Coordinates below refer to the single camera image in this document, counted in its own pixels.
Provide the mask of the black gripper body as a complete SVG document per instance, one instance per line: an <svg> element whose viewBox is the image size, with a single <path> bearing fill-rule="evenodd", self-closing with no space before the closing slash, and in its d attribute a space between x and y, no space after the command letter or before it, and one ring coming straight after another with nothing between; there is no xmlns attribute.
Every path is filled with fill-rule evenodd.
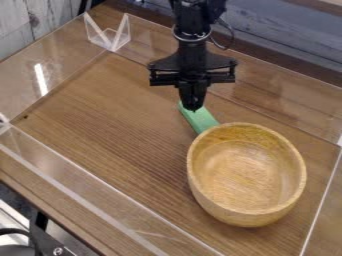
<svg viewBox="0 0 342 256"><path fill-rule="evenodd" d="M173 32L178 49L167 57L153 61L150 70L151 86L179 86L181 82L234 83L238 62L234 58L207 50L211 32L202 35Z"/></svg>

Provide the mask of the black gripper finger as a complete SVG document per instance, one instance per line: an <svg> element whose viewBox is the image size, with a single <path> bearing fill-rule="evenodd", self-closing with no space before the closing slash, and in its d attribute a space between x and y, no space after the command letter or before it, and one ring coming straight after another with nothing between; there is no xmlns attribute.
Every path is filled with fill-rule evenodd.
<svg viewBox="0 0 342 256"><path fill-rule="evenodd" d="M207 82L202 81L194 89L195 97L195 109L199 109L203 106L205 98L207 93Z"/></svg>
<svg viewBox="0 0 342 256"><path fill-rule="evenodd" d="M179 83L179 96L183 107L187 110L194 110L193 86L185 81Z"/></svg>

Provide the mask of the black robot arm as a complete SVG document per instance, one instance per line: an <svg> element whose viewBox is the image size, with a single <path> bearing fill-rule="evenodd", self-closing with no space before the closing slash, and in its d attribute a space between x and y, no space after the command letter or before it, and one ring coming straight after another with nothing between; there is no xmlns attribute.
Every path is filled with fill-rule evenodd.
<svg viewBox="0 0 342 256"><path fill-rule="evenodd" d="M175 15L173 35L178 49L147 66L150 85L174 85L183 107L197 111L205 105L213 83L234 83L238 61L207 50L211 25L226 12L227 0L169 0Z"/></svg>

